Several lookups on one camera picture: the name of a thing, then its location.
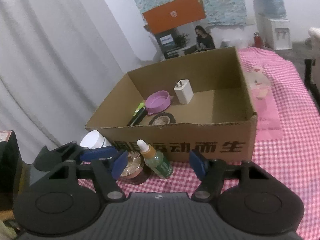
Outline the white curtain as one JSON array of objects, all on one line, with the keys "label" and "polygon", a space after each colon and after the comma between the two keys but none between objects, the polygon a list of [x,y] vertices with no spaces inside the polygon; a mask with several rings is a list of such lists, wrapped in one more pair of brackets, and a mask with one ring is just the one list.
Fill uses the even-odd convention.
[{"label": "white curtain", "polygon": [[157,59],[136,5],[107,0],[1,0],[1,129],[22,159],[79,141],[94,111],[130,70]]}]

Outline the white pill bottle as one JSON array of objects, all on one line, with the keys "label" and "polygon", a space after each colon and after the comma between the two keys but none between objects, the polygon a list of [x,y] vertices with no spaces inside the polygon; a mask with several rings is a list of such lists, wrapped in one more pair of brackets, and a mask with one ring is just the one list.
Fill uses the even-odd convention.
[{"label": "white pill bottle", "polygon": [[87,133],[80,142],[81,147],[88,149],[102,148],[112,144],[97,130]]}]

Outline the pink checkered tablecloth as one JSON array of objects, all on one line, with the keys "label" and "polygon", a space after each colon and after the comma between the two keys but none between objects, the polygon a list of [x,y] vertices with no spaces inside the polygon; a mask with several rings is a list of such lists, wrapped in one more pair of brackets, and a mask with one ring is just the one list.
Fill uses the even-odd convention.
[{"label": "pink checkered tablecloth", "polygon": [[[297,232],[319,239],[319,112],[290,61],[269,50],[237,51],[258,116],[251,160],[300,196],[305,212]],[[119,185],[125,193],[192,193],[200,182],[188,161],[172,166],[167,179]]]}]

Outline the black tape roll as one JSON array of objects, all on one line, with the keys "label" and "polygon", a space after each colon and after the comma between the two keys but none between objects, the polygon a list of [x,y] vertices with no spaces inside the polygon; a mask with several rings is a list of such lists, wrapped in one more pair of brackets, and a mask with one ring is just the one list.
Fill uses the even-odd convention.
[{"label": "black tape roll", "polygon": [[155,115],[150,121],[149,126],[151,125],[167,125],[175,124],[176,120],[171,113],[163,112]]}]

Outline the white power adapter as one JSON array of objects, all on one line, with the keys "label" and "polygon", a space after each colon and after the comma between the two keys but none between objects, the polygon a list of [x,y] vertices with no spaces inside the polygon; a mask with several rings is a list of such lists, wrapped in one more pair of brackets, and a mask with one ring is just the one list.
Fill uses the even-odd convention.
[{"label": "white power adapter", "polygon": [[188,104],[194,96],[188,79],[179,80],[174,87],[174,91],[181,104]]}]

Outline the green marker pen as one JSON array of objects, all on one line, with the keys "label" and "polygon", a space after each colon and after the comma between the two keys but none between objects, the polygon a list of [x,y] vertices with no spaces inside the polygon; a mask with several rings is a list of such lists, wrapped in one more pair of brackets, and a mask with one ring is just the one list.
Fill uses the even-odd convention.
[{"label": "green marker pen", "polygon": [[141,121],[144,119],[144,117],[147,115],[148,111],[145,107],[145,100],[143,100],[139,106],[137,107],[133,117],[128,122],[127,126],[136,126],[141,123]]}]

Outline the orange Philips box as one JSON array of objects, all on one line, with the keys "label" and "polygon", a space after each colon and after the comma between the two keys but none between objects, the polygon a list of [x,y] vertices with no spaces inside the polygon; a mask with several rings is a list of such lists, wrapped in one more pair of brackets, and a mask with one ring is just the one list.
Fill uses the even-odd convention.
[{"label": "orange Philips box", "polygon": [[200,0],[174,0],[143,16],[166,60],[216,48]]}]

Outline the water dispenser with bottle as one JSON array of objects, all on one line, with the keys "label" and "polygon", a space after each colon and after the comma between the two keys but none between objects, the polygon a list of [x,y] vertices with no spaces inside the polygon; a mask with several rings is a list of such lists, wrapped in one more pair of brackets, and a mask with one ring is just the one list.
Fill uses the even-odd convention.
[{"label": "water dispenser with bottle", "polygon": [[273,50],[290,50],[290,20],[284,0],[254,0],[254,9],[265,46]]}]

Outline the brown cardboard box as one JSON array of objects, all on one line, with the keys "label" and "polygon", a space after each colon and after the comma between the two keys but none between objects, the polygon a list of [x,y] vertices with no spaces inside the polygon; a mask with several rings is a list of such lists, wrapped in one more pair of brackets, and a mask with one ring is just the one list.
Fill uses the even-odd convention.
[{"label": "brown cardboard box", "polygon": [[[174,87],[188,79],[194,96],[181,104]],[[175,124],[151,125],[146,116],[127,126],[138,105],[151,94],[171,96]],[[238,51],[234,47],[176,57],[128,72],[115,85],[87,122],[112,145],[136,150],[144,140],[170,161],[186,162],[189,151],[228,162],[251,160],[258,116],[249,95]]]}]

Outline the green dropper bottle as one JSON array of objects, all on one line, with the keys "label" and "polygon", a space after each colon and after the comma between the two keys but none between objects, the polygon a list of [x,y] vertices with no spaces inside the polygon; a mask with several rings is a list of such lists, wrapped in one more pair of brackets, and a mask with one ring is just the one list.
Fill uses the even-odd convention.
[{"label": "green dropper bottle", "polygon": [[144,157],[145,164],[155,172],[155,174],[163,179],[172,175],[172,165],[161,151],[156,150],[142,139],[137,141],[137,146],[139,147],[141,155]]}]

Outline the purple plastic bowl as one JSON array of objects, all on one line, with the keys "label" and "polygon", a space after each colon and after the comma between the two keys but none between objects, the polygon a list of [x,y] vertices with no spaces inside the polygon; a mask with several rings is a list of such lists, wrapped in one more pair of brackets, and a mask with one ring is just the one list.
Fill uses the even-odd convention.
[{"label": "purple plastic bowl", "polygon": [[151,94],[145,101],[147,115],[161,113],[171,105],[171,96],[168,91],[160,90]]}]

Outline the gold round tin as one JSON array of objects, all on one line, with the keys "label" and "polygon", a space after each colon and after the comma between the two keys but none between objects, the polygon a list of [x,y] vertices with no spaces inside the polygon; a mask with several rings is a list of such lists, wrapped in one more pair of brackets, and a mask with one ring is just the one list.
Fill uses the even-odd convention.
[{"label": "gold round tin", "polygon": [[138,176],[144,168],[144,159],[137,151],[130,151],[127,154],[127,166],[124,168],[121,178],[132,179]]}]

